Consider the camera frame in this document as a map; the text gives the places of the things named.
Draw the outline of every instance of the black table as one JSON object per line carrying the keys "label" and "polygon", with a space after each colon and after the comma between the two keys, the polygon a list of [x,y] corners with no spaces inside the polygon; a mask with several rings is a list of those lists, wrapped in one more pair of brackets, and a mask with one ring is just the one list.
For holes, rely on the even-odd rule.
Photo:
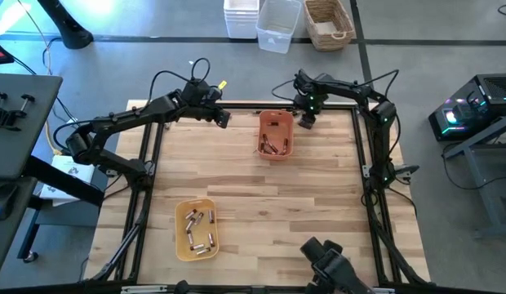
{"label": "black table", "polygon": [[[42,206],[40,198],[31,197],[37,180],[97,207],[104,199],[104,191],[63,173],[31,155],[61,83],[60,77],[0,73],[0,92],[8,95],[7,99],[2,101],[1,108],[8,111],[21,109],[24,103],[21,96],[25,94],[35,99],[33,103],[27,104],[24,110],[27,113],[26,117],[16,120],[15,127],[20,131],[0,127],[0,184],[4,181],[14,181],[19,186],[12,214],[7,220],[0,221],[0,267],[8,252],[5,248],[10,247],[26,208],[30,206],[40,209]],[[28,257],[33,238],[30,238],[29,232],[20,258]]]}

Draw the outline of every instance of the wooden tabletop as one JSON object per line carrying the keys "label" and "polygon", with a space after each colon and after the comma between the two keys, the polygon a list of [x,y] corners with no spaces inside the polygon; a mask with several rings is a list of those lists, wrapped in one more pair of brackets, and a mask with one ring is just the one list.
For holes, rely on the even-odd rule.
{"label": "wooden tabletop", "polygon": [[[130,100],[128,108],[142,105],[143,100]],[[165,133],[139,283],[186,279],[191,284],[304,286],[313,271],[300,246],[315,236],[342,245],[357,275],[376,285],[351,113],[324,111],[312,130],[295,125],[291,157],[270,162],[255,152],[258,115],[252,110],[231,112],[227,129],[181,119]],[[137,158],[143,130],[123,132],[117,154]],[[391,137],[395,140],[394,131]],[[392,157],[395,164],[402,161],[399,146]],[[107,193],[125,185],[120,180]],[[407,186],[393,188],[411,196]],[[429,280],[413,207],[393,192],[387,195],[397,247],[419,276]],[[127,191],[104,202],[85,278],[96,274],[117,249],[129,196]],[[175,255],[175,205],[205,197],[216,203],[219,253],[209,260],[180,261]]]}

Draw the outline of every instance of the orange bin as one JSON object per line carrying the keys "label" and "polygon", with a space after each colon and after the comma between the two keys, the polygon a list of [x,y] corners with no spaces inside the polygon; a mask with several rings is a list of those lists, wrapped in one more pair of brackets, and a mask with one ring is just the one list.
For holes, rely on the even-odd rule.
{"label": "orange bin", "polygon": [[[268,141],[277,149],[276,154],[262,152],[264,135]],[[286,152],[284,142],[287,140]],[[293,114],[282,110],[265,110],[260,113],[259,141],[256,147],[262,159],[268,160],[286,160],[293,153]]]}
{"label": "orange bin", "polygon": [[[193,225],[191,227],[191,233],[193,236],[193,246],[198,244],[204,244],[204,248],[211,248],[210,252],[203,253],[201,255],[197,255],[197,251],[201,250],[191,250],[190,247],[192,245],[189,244],[188,234],[186,233],[186,226],[189,223],[189,220],[186,220],[185,217],[188,215],[193,209],[196,209],[197,212],[194,214],[194,218],[197,218],[199,213],[203,213],[201,222],[198,225]],[[214,222],[210,223],[210,213],[209,211],[213,211],[213,220]],[[213,236],[213,242],[215,244],[214,247],[210,245],[210,239],[208,234],[211,233]],[[217,211],[215,209],[215,203],[209,198],[201,198],[183,201],[177,204],[175,208],[175,250],[177,257],[179,257],[182,261],[200,261],[207,258],[212,258],[219,251],[219,237],[217,234]]]}

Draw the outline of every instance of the gray floor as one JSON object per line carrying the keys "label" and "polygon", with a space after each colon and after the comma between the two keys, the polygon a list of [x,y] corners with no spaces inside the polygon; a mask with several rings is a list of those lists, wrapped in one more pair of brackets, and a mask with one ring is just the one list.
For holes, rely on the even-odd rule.
{"label": "gray floor", "polygon": [[[95,34],[226,35],[221,1],[103,2],[102,7],[93,9],[91,5],[63,0]],[[343,3],[351,12],[349,1]],[[358,0],[358,7],[365,38],[506,40],[506,17],[496,12],[503,3],[506,0]],[[55,27],[36,3],[32,9],[43,31],[55,33]],[[23,18],[11,31],[34,32],[34,28]],[[306,35],[300,21],[295,36]],[[44,72],[41,42],[0,43],[34,70]],[[69,51],[56,42],[51,52],[54,73],[64,77],[60,97],[79,119],[122,110],[128,99],[144,99],[151,77],[158,70],[189,75],[189,62],[200,56],[211,60],[209,82],[228,81],[226,100],[271,100],[270,89],[291,79],[299,68],[311,74],[326,72],[347,81],[363,80],[358,45],[319,53],[312,45],[293,44],[287,55],[278,55],[260,51],[255,44],[238,43],[98,42],[80,51]],[[476,192],[457,189],[447,180],[439,157],[442,145],[434,140],[427,121],[428,115],[474,74],[506,73],[506,47],[367,46],[367,53],[374,77],[391,69],[401,70],[389,99],[397,104],[402,119],[405,160],[421,166],[411,188],[432,280],[443,286],[506,292],[506,238],[472,238],[475,229],[489,225],[485,209]],[[137,62],[129,61],[128,56]],[[0,72],[23,74],[24,70],[18,65],[0,65]],[[377,89],[383,90],[385,83],[376,83]],[[163,77],[157,84],[156,96],[180,86],[174,78]],[[291,87],[281,89],[281,93],[291,96]],[[52,128],[60,124],[53,117],[50,123]],[[114,146],[112,140],[109,148]],[[51,159],[43,138],[34,155]],[[450,170],[461,185],[473,184],[465,164],[450,163]],[[506,183],[493,185],[501,187]],[[77,281],[93,229],[43,227],[34,245],[41,254],[40,260],[24,265],[15,259],[15,254],[27,221],[25,217],[0,274],[0,288]]]}

